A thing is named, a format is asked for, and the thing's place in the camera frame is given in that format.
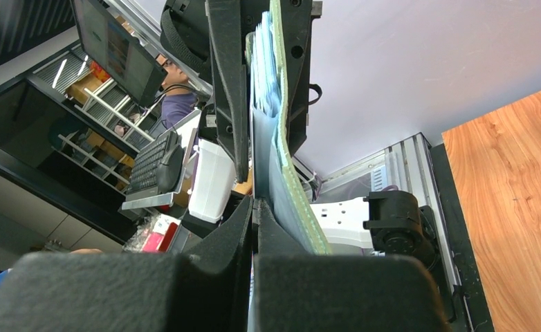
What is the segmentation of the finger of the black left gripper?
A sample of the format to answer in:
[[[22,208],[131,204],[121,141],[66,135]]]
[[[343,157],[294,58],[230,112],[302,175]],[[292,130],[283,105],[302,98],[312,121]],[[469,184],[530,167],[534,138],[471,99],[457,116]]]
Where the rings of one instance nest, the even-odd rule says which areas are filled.
[[[287,143],[294,154],[306,140],[309,113],[312,1],[280,1],[288,81]]]
[[[248,178],[246,65],[240,1],[206,1],[217,141],[234,163],[239,182]]]

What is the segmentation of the green leather card holder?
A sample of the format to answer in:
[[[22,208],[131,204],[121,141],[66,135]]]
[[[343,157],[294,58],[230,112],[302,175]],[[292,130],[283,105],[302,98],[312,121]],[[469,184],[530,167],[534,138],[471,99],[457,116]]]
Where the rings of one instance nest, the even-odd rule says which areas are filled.
[[[328,255],[331,246],[296,174],[288,150],[288,81],[279,1],[262,13],[250,43],[250,113],[257,107],[277,119],[270,151],[270,197],[265,202],[275,222],[307,252]]]

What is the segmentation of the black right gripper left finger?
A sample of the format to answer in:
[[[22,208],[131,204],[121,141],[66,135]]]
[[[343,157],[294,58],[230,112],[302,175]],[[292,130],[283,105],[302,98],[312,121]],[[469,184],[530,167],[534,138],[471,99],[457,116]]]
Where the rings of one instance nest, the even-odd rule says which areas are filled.
[[[0,285],[0,331],[245,331],[252,209],[185,252],[26,255]]]

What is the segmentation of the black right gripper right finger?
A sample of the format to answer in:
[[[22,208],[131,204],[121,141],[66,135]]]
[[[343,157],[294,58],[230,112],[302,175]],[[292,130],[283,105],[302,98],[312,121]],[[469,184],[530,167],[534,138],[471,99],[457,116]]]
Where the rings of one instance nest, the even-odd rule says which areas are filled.
[[[314,255],[255,202],[255,331],[449,331],[423,264],[406,256]]]

